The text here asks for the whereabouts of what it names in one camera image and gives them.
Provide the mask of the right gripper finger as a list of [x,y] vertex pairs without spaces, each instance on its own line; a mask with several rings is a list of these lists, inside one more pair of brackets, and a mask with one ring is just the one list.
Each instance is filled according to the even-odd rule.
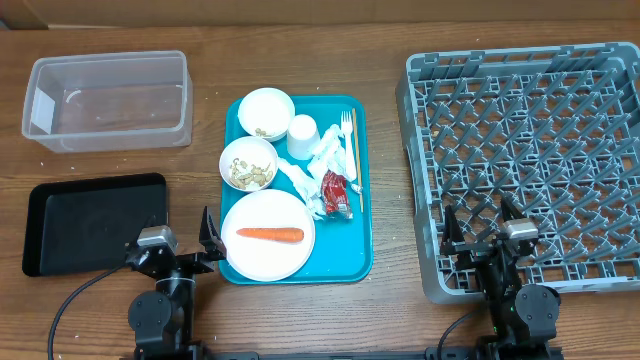
[[503,221],[519,220],[524,218],[524,215],[514,205],[510,198],[503,197],[500,201],[500,206]]
[[464,234],[458,223],[455,211],[451,205],[447,205],[444,211],[444,230],[442,244],[463,243]]

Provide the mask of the white round plate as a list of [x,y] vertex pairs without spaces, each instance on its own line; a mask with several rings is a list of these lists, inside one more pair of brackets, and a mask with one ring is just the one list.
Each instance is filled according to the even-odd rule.
[[[281,243],[236,234],[241,228],[280,227],[302,229],[304,240]],[[221,228],[227,262],[242,276],[258,282],[279,281],[300,270],[312,253],[315,235],[314,219],[304,203],[275,189],[242,197],[228,211]]]

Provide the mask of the white bowl with peanuts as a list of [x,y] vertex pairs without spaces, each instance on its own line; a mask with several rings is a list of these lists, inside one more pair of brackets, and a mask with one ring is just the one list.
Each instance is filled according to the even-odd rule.
[[271,164],[275,172],[274,178],[264,188],[259,190],[268,188],[275,179],[278,172],[278,155],[276,149],[268,141],[253,136],[238,138],[224,148],[219,159],[219,172],[227,185],[242,192],[255,192],[240,190],[229,182],[229,166],[236,158],[259,167]]

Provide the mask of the pile of peanuts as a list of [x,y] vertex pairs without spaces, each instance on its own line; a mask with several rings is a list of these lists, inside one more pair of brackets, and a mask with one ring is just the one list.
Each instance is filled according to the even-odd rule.
[[236,158],[229,166],[229,182],[240,190],[256,191],[264,188],[274,175],[271,164],[259,167]]

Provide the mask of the orange carrot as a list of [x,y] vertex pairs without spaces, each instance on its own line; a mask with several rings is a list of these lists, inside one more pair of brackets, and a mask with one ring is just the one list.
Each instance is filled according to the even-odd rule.
[[246,238],[275,241],[281,243],[299,243],[304,240],[305,233],[300,228],[241,228],[236,234]]

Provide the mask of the white paper cup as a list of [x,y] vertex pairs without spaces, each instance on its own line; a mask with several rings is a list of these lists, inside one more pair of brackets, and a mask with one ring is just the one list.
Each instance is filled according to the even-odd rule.
[[287,131],[287,151],[296,160],[310,160],[320,141],[316,121],[309,115],[296,115]]

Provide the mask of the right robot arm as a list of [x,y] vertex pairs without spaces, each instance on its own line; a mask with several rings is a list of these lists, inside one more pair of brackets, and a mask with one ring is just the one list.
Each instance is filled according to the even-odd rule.
[[444,212],[441,253],[456,258],[457,270],[475,271],[494,333],[478,338],[465,351],[468,359],[561,359],[549,346],[557,335],[561,298],[548,286],[525,285],[517,270],[520,258],[533,253],[539,231],[515,205],[501,200],[503,227],[489,242],[467,243],[455,211]]

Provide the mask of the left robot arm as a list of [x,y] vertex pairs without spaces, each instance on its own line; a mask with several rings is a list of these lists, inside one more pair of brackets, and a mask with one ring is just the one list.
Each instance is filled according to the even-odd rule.
[[155,289],[138,295],[128,310],[135,333],[136,359],[212,359],[211,350],[193,339],[196,277],[211,273],[226,258],[211,210],[203,209],[200,252],[178,255],[178,241],[169,226],[141,230],[128,246],[125,264],[155,280]]

